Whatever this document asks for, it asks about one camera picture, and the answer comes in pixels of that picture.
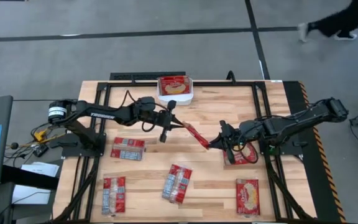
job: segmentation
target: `wooden table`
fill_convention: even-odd
[[[97,81],[82,84],[79,100],[94,101]],[[282,82],[266,82],[272,114],[290,114]],[[155,87],[114,87],[109,106],[118,107],[125,91],[134,98],[153,96]],[[219,120],[238,127],[241,121],[256,118],[251,88],[195,87],[195,96],[189,106],[177,106],[174,114],[182,121],[191,123],[206,139],[211,140],[220,132]],[[90,118],[80,121],[89,126]],[[92,222],[244,222],[275,220],[264,158],[258,163],[225,166],[223,152],[207,151],[185,129],[168,133],[165,144],[158,142],[161,128],[144,133],[141,123],[131,127],[120,126],[114,121],[106,122],[108,140],[105,155],[100,160],[96,192],[91,214]],[[111,158],[109,153],[114,137],[145,139],[147,150],[142,161]],[[294,156],[282,156],[283,169],[289,191],[307,213],[316,216],[304,165]],[[59,215],[70,202],[77,158],[64,161],[53,214]],[[170,166],[175,163],[191,167],[189,188],[182,205],[172,204],[162,198],[162,189]],[[101,214],[103,176],[126,177],[126,212],[116,217]],[[236,213],[235,180],[259,179],[260,216],[245,218]],[[278,190],[282,216],[285,210],[282,195]],[[85,214],[86,198],[83,197],[81,215]]]

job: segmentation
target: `white paper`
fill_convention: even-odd
[[[37,174],[43,174],[43,175],[55,177],[57,171],[59,170],[59,166],[53,164],[46,164],[43,162],[33,162],[33,164],[31,165],[22,165],[21,169],[30,172],[35,172]],[[49,196],[50,196],[50,190],[17,185],[15,186],[15,189],[13,191],[12,202],[15,204],[37,204],[37,205],[48,204]]]

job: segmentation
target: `person's leg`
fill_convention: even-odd
[[[300,40],[306,42],[306,38],[312,30],[319,30],[326,37],[330,37],[338,33],[342,29],[343,23],[345,23],[346,19],[349,17],[348,15],[351,14],[354,10],[357,10],[357,2],[358,0],[352,0],[350,5],[348,5],[344,10],[325,17],[324,19],[299,24],[298,30]]]
[[[341,31],[335,35],[337,40],[354,40],[357,38],[357,34],[351,32],[358,27],[358,0],[352,0],[355,2],[355,7],[349,12],[349,15],[342,25]]]

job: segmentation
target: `shoe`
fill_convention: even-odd
[[[357,38],[357,34],[348,34],[344,36],[339,36],[339,34],[336,34],[334,36],[334,39],[336,40],[355,40]]]
[[[301,23],[298,25],[298,33],[299,33],[299,39],[306,43],[307,40],[307,36],[308,36],[308,24],[307,23]]]

